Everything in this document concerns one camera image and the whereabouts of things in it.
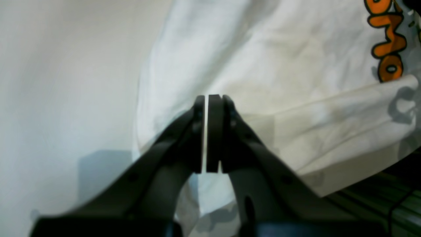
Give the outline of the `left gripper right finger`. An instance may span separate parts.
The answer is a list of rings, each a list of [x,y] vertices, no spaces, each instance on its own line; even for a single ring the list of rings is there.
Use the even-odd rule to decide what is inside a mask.
[[[354,220],[318,197],[244,122],[227,96],[210,95],[207,172],[228,174],[239,237],[385,237],[380,223]]]

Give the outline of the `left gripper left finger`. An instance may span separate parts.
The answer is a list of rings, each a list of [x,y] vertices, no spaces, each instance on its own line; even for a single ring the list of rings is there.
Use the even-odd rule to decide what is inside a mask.
[[[181,237],[173,218],[183,185],[200,173],[205,97],[173,121],[149,150],[105,191],[56,217],[42,217],[32,237]]]

